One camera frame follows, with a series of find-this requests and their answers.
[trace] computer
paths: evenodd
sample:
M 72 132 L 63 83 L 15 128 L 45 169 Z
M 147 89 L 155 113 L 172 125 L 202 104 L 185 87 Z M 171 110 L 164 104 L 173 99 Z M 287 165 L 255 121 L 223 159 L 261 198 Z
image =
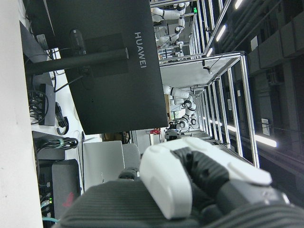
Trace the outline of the computer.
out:
M 46 9 L 62 58 L 128 50 L 129 59 L 66 70 L 69 82 L 88 75 L 69 85 L 86 134 L 168 125 L 149 0 L 47 0 Z

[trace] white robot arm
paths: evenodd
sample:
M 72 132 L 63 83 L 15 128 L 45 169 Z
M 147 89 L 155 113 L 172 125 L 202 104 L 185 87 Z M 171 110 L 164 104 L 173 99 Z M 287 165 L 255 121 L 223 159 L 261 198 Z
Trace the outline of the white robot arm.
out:
M 184 15 L 186 11 L 186 7 L 189 6 L 189 2 L 179 3 L 175 5 L 176 10 L 162 10 L 160 8 L 152 8 L 152 20 L 153 22 L 160 22 L 162 19 L 164 20 L 173 20 L 179 19 L 180 15 Z
M 171 34 L 169 36 L 160 37 L 156 41 L 156 45 L 163 46 L 165 44 L 166 45 L 173 44 L 180 37 L 180 33 L 184 30 L 184 28 L 185 28 L 185 18 L 183 15 L 180 15 L 179 16 L 179 25 L 177 27 L 175 27 L 174 34 Z
M 148 147 L 139 170 L 141 180 L 167 219 L 190 215 L 190 179 L 218 199 L 218 208 L 227 214 L 244 205 L 289 203 L 286 195 L 270 187 L 269 172 L 198 138 L 185 137 Z
M 187 131 L 189 129 L 189 119 L 191 126 L 194 129 L 198 128 L 199 125 L 195 119 L 194 114 L 196 110 L 196 104 L 194 103 L 193 97 L 189 94 L 189 92 L 179 88 L 170 87 L 168 85 L 163 85 L 162 87 L 164 94 L 171 95 L 174 98 L 178 97 L 184 99 L 182 105 L 186 108 L 186 113 L 179 121 L 177 126 L 178 129 L 181 131 Z

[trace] ceiling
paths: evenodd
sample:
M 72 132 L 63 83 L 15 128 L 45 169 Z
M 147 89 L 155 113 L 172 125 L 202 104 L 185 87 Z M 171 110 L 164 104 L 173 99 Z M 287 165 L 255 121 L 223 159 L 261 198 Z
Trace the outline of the ceiling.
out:
M 205 60 L 205 66 L 211 67 L 212 74 L 203 69 L 202 60 L 161 67 L 162 83 L 171 87 L 207 84 L 230 60 L 230 58 Z

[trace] monitor stand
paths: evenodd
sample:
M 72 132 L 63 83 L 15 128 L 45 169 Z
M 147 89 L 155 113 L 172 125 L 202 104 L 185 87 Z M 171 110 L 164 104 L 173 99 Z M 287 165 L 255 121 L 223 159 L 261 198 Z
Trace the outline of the monitor stand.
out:
M 122 48 L 118 50 L 97 52 L 76 57 L 66 57 L 51 61 L 43 61 L 25 66 L 25 74 L 27 76 L 40 75 L 45 72 L 56 70 L 65 70 L 74 67 L 83 67 L 101 63 L 107 63 L 116 60 L 126 60 L 129 58 L 128 49 Z

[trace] gray cushion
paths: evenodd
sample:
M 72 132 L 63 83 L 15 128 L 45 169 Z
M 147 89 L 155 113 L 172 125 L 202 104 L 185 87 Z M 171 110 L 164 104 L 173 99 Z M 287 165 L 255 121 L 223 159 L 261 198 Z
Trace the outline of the gray cushion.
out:
M 125 168 L 139 168 L 141 163 L 141 155 L 137 145 L 123 144 L 123 159 Z

